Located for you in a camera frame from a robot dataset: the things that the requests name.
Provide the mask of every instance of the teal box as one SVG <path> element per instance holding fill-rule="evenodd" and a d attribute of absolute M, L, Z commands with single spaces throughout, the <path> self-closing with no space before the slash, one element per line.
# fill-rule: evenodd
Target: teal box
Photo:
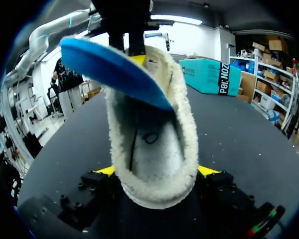
<path fill-rule="evenodd" d="M 201 93 L 237 96 L 241 70 L 205 58 L 180 60 L 186 84 Z"/>

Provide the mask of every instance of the green light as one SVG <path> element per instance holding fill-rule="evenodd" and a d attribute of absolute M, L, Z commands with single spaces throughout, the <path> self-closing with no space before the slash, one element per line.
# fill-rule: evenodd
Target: green light
<path fill-rule="evenodd" d="M 272 216 L 272 217 L 274 217 L 276 214 L 277 214 L 277 212 L 274 211 L 274 210 L 272 210 L 272 211 L 270 212 L 270 216 Z"/>
<path fill-rule="evenodd" d="M 254 233 L 257 233 L 259 230 L 260 230 L 260 228 L 258 226 L 253 226 Z"/>

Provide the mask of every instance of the yellow bracket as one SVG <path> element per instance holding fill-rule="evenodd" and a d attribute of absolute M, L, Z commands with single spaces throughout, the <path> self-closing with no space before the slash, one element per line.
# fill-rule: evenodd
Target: yellow bracket
<path fill-rule="evenodd" d="M 145 55 L 139 55 L 139 56 L 131 56 L 130 57 L 134 62 L 136 62 L 138 65 L 143 65 L 145 62 Z"/>
<path fill-rule="evenodd" d="M 206 168 L 203 166 L 198 166 L 198 171 L 204 176 L 206 177 L 208 174 L 212 174 L 212 173 L 220 173 L 219 171 L 210 169 L 210 168 Z M 107 174 L 109 177 L 115 172 L 115 167 L 111 166 L 111 167 L 107 167 L 107 168 L 103 168 L 100 170 L 94 170 L 93 173 L 104 173 Z"/>
<path fill-rule="evenodd" d="M 198 166 L 198 171 L 204 176 L 206 177 L 208 174 L 212 174 L 212 173 L 220 173 L 219 171 L 210 169 L 210 168 L 206 168 L 203 166 Z"/>
<path fill-rule="evenodd" d="M 115 167 L 107 167 L 100 170 L 94 170 L 93 173 L 104 173 L 107 174 L 109 177 L 115 172 Z"/>

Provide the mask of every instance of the metal shelving unit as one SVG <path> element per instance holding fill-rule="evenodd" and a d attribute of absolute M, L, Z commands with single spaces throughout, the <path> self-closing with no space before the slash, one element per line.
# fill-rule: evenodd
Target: metal shelving unit
<path fill-rule="evenodd" d="M 286 111 L 286 116 L 285 116 L 285 119 L 284 121 L 282 122 L 282 127 L 281 129 L 284 129 L 286 127 L 286 124 L 288 123 L 289 119 L 291 118 L 290 115 L 291 115 L 291 107 L 292 107 L 292 104 L 293 104 L 293 101 L 294 101 L 294 96 L 295 96 L 295 90 L 297 90 L 297 87 L 298 85 L 296 85 L 296 78 L 294 77 L 293 74 L 287 72 L 287 71 L 284 71 L 283 69 L 280 69 L 278 67 L 275 67 L 275 66 L 272 66 L 272 65 L 269 65 L 269 64 L 266 64 L 266 63 L 263 63 L 259 60 L 259 57 L 256 57 L 256 58 L 245 58 L 245 57 L 237 57 L 237 56 L 230 56 L 229 57 L 229 61 L 231 59 L 236 59 L 236 60 L 241 60 L 241 61 L 253 61 L 255 62 L 255 66 L 254 66 L 254 73 L 249 73 L 249 72 L 245 72 L 247 74 L 250 74 L 250 75 L 254 75 L 256 77 L 256 80 L 255 80 L 255 85 L 254 85 L 254 94 L 255 92 L 259 93 L 260 95 L 262 96 L 267 96 L 270 98 L 270 100 L 272 100 L 273 102 L 275 102 L 276 105 L 278 105 L 280 108 L 282 108 L 284 111 Z M 292 82 L 293 82 L 293 86 L 292 86 L 292 89 L 287 89 L 286 87 L 283 87 L 279 84 L 277 84 L 276 82 L 273 82 L 269 79 L 266 79 L 264 77 L 261 77 L 259 76 L 257 73 L 258 73 L 258 67 L 259 66 L 263 66 L 263 67 L 267 67 L 267 68 L 271 68 L 273 70 L 276 70 L 276 71 L 279 71 L 280 73 L 284 74 L 285 76 L 291 78 Z M 261 92 L 260 90 L 256 89 L 256 85 L 257 85 L 257 81 L 258 80 L 262 80 L 262 81 L 265 81 L 273 86 L 276 86 L 277 88 L 283 90 L 284 92 L 290 94 L 290 102 L 289 102 L 289 105 L 286 107 L 284 105 L 282 105 L 281 103 L 279 103 L 278 101 L 276 101 L 274 98 L 272 98 L 271 96 L 268 96 L 267 94 L 265 94 L 264 92 Z M 255 109 L 257 111 L 259 111 L 265 118 L 268 119 L 268 115 L 266 114 L 267 110 L 265 108 L 263 108 L 262 106 L 260 106 L 260 104 L 258 104 L 257 102 L 255 101 L 252 101 L 252 104 L 255 106 Z"/>

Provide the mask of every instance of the insole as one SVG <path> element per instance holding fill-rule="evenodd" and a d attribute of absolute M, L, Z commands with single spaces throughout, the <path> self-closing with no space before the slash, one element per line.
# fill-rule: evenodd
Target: insole
<path fill-rule="evenodd" d="M 86 39 L 60 41 L 62 63 L 80 74 L 104 83 L 127 96 L 162 110 L 173 111 L 155 80 L 126 55 Z"/>
<path fill-rule="evenodd" d="M 136 119 L 132 172 L 141 180 L 159 186 L 167 182 L 184 161 L 175 115 L 141 104 L 136 108 Z"/>

